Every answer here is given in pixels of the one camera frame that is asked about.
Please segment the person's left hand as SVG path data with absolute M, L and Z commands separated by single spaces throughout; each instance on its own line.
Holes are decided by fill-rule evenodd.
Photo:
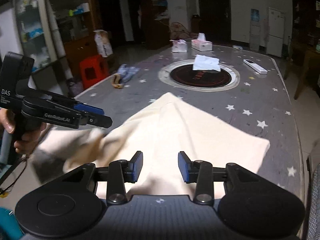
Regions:
M 42 123 L 36 130 L 24 133 L 21 140 L 14 142 L 15 151 L 19 154 L 30 155 L 46 127 L 47 124 Z M 1 129 L 6 130 L 9 134 L 12 134 L 15 131 L 14 114 L 12 111 L 4 108 L 1 108 Z

